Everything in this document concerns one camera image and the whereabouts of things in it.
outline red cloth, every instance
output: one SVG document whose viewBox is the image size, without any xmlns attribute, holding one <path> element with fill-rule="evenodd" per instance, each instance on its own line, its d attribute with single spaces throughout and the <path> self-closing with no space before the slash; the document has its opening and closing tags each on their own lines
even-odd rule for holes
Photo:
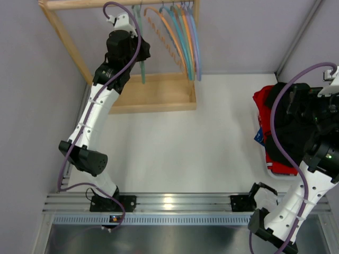
<svg viewBox="0 0 339 254">
<path fill-rule="evenodd" d="M 259 109 L 258 120 L 263 130 L 264 143 L 266 143 L 267 137 L 271 135 L 271 126 L 270 126 L 271 109 L 267 107 L 264 103 L 272 87 L 273 86 L 265 86 L 263 89 L 261 89 L 259 92 L 256 92 L 253 95 L 253 100 L 255 101 L 256 106 Z M 266 152 L 266 164 L 267 168 L 276 174 L 293 174 L 293 175 L 298 174 L 295 168 L 288 167 L 277 161 L 272 161 L 267 152 Z"/>
</svg>

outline wooden frame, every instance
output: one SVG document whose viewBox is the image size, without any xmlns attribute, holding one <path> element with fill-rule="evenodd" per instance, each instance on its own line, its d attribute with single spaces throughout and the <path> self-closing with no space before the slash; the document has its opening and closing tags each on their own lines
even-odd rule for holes
<svg viewBox="0 0 339 254">
<path fill-rule="evenodd" d="M 57 16 L 57 10 L 98 8 L 108 0 L 39 0 L 39 6 L 51 23 L 75 65 L 85 81 L 91 85 L 93 76 L 85 64 L 65 26 Z M 115 0 L 123 5 L 138 5 L 140 0 Z M 179 3 L 180 0 L 142 0 L 142 5 L 160 3 Z M 193 16 L 196 25 L 199 20 L 200 0 L 194 0 Z M 146 84 L 142 84 L 140 75 L 132 75 L 125 85 L 119 99 L 113 104 L 110 114 L 163 112 L 195 110 L 194 82 L 189 81 L 183 73 L 146 75 Z"/>
</svg>

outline perforated metal strip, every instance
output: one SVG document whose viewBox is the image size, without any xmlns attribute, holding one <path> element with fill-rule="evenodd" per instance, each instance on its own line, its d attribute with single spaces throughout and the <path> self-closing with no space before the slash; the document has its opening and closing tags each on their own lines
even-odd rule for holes
<svg viewBox="0 0 339 254">
<path fill-rule="evenodd" d="M 59 214 L 54 224 L 115 225 L 115 215 Z M 249 215 L 133 215 L 125 217 L 123 225 L 248 225 Z"/>
</svg>

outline white table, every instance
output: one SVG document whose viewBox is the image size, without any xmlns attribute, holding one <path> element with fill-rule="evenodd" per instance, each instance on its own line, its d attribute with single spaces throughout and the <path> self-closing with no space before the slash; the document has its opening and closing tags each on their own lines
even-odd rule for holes
<svg viewBox="0 0 339 254">
<path fill-rule="evenodd" d="M 273 74 L 204 75 L 195 82 L 196 111 L 109 115 L 99 146 L 107 172 L 121 192 L 240 193 L 254 182 L 286 192 L 291 182 L 268 175 L 253 140 L 252 96 L 275 83 Z M 72 169 L 70 185 L 87 181 Z"/>
</svg>

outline gray floor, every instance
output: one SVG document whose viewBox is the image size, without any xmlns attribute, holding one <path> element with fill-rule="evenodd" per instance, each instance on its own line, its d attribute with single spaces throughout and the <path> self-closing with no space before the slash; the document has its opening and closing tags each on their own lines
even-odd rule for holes
<svg viewBox="0 0 339 254">
<path fill-rule="evenodd" d="M 246 227 L 225 226 L 125 226 L 109 234 L 93 228 L 65 244 L 87 225 L 54 225 L 45 254 L 249 254 Z M 299 254 L 329 253 L 317 216 L 302 225 Z M 254 236 L 256 254 L 273 254 L 276 248 Z"/>
</svg>

